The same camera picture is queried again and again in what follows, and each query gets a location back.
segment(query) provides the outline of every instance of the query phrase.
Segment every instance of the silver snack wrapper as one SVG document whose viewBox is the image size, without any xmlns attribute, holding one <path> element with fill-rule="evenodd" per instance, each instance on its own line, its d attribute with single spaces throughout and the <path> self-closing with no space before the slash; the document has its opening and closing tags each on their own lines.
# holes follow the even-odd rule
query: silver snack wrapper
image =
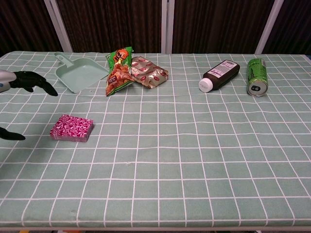
<svg viewBox="0 0 311 233">
<path fill-rule="evenodd" d="M 134 80 L 148 88 L 154 88 L 167 81 L 169 72 L 143 57 L 132 59 L 131 73 Z"/>
</svg>

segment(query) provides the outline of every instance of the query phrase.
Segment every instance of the brown curtain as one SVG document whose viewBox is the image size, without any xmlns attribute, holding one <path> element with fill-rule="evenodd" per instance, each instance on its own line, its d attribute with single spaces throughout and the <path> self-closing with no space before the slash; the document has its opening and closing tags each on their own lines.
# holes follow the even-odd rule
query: brown curtain
<svg viewBox="0 0 311 233">
<path fill-rule="evenodd" d="M 0 56 L 15 50 L 62 51 L 43 0 L 0 0 Z"/>
<path fill-rule="evenodd" d="M 263 53 L 311 54 L 311 0 L 285 0 Z"/>
<path fill-rule="evenodd" d="M 254 53 L 272 0 L 175 0 L 173 53 Z"/>
<path fill-rule="evenodd" d="M 160 0 L 57 0 L 75 52 L 161 51 Z"/>
</svg>

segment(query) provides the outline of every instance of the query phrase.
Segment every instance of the pink patterned box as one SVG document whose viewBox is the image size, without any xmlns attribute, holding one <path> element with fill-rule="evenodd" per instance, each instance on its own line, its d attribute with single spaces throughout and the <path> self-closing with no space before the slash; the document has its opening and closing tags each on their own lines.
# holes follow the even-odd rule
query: pink patterned box
<svg viewBox="0 0 311 233">
<path fill-rule="evenodd" d="M 50 131 L 54 140 L 87 142 L 94 128 L 93 120 L 62 115 Z"/>
</svg>

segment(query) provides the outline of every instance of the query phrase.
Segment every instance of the energy drink can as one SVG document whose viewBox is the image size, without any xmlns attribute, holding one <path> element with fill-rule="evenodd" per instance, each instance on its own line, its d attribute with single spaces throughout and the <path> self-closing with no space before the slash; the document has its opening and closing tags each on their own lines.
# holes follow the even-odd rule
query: energy drink can
<svg viewBox="0 0 311 233">
<path fill-rule="evenodd" d="M 266 64 L 262 58 L 255 58 L 247 65 L 247 93 L 251 96 L 263 96 L 268 90 Z"/>
</svg>

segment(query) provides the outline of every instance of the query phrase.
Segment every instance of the mint green dustpan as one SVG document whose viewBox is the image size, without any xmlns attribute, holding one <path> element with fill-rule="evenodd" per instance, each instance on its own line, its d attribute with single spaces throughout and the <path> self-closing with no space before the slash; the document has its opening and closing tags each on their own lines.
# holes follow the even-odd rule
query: mint green dustpan
<svg viewBox="0 0 311 233">
<path fill-rule="evenodd" d="M 64 63 L 56 70 L 56 75 L 73 93 L 80 92 L 108 75 L 108 70 L 92 59 L 78 58 L 72 61 L 61 52 L 54 55 Z"/>
</svg>

